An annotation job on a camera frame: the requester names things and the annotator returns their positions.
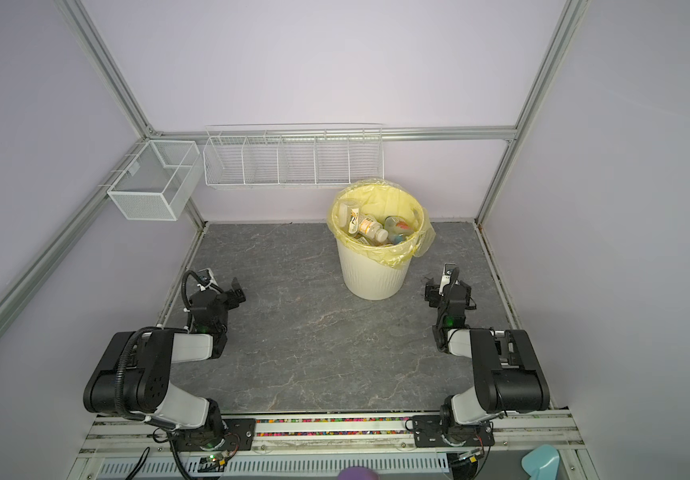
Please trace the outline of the white bottle orange label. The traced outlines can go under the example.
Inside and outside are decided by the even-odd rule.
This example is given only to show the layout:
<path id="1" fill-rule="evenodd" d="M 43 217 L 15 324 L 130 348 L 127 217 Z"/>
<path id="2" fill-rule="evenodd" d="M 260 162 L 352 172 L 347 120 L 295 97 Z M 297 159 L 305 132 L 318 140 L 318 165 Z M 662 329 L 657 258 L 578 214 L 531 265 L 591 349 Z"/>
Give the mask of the white bottle orange label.
<path id="1" fill-rule="evenodd" d="M 389 238 L 389 232 L 371 215 L 360 216 L 357 227 L 360 235 L 377 245 L 385 244 Z"/>

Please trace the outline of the small bottle blue red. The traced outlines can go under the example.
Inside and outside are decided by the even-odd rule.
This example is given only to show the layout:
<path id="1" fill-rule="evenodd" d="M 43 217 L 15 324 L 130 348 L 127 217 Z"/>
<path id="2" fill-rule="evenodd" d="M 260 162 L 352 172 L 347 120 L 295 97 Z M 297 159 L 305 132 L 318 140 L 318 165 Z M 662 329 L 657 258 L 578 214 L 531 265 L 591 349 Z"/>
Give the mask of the small bottle blue red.
<path id="1" fill-rule="evenodd" d="M 414 228 L 407 220 L 400 216 L 389 216 L 385 219 L 384 228 L 388 232 L 386 242 L 397 245 L 408 240 L 414 233 Z"/>

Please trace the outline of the clear bottle green cap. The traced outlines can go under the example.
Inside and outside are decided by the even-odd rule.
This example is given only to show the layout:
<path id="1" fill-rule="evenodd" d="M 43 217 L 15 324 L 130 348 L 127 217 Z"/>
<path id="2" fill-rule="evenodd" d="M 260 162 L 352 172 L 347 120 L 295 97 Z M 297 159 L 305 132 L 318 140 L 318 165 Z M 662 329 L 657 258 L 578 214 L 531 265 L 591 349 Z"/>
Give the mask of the clear bottle green cap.
<path id="1" fill-rule="evenodd" d="M 357 235 L 360 224 L 361 205 L 353 200 L 343 200 L 337 210 L 338 226 L 351 236 Z"/>

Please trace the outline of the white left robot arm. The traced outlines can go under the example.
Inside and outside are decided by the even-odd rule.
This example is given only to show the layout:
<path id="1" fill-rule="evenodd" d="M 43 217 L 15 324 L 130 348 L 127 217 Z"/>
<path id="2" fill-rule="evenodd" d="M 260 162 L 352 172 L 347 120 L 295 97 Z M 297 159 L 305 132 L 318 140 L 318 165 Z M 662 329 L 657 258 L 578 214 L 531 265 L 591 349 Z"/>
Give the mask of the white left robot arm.
<path id="1" fill-rule="evenodd" d="M 187 270 L 180 279 L 187 319 L 114 334 L 83 393 L 84 408 L 153 425 L 177 446 L 217 450 L 229 434 L 218 402 L 174 385 L 172 366 L 220 358 L 228 343 L 229 312 L 246 301 L 238 279 L 221 287 L 213 271 Z"/>

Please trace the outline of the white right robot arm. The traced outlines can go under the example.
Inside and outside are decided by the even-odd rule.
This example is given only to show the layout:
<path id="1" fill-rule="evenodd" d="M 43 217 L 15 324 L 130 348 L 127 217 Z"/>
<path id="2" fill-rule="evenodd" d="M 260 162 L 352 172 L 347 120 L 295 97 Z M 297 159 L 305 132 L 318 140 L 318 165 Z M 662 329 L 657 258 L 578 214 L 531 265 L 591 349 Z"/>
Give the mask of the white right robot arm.
<path id="1" fill-rule="evenodd" d="M 426 283 L 424 298 L 436 310 L 432 333 L 438 351 L 467 358 L 472 367 L 472 386 L 447 397 L 440 407 L 440 436 L 445 442 L 483 444 L 484 431 L 494 419 L 550 407 L 548 382 L 528 333 L 467 323 L 467 314 L 477 304 L 456 264 L 446 263 L 441 280 Z"/>

